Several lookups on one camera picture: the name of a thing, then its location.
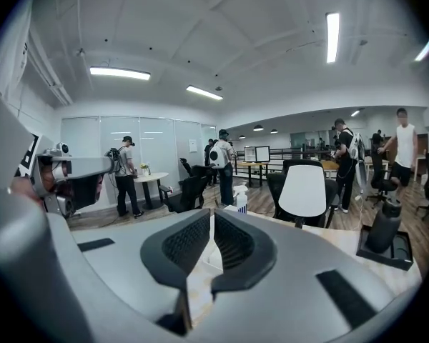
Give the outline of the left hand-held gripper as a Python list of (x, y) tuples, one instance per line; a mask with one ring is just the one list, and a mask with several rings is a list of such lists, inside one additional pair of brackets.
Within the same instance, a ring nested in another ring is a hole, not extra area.
[(102, 191), (104, 175), (114, 169), (112, 158), (72, 157), (68, 162), (66, 144), (54, 144), (41, 134), (33, 137), (15, 177), (30, 179), (41, 199), (37, 205), (46, 212), (70, 217), (75, 209), (95, 204)]

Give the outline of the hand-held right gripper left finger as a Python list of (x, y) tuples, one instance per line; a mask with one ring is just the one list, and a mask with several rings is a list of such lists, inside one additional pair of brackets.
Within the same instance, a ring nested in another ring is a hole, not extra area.
[(63, 218), (0, 189), (4, 296), (51, 342), (200, 342), (129, 306), (105, 284)]

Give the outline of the person's left hand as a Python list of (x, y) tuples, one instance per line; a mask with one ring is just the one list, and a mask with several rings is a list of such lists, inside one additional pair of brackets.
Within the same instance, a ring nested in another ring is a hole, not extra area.
[(36, 203), (41, 202), (41, 199), (35, 192), (28, 177), (14, 177), (11, 182), (10, 190), (12, 193), (23, 195)]

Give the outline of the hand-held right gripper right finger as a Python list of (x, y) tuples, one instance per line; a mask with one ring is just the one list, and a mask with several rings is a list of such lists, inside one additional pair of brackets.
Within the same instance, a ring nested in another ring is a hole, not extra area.
[(218, 211), (223, 273), (201, 342), (375, 342), (413, 300), (331, 242), (302, 229)]

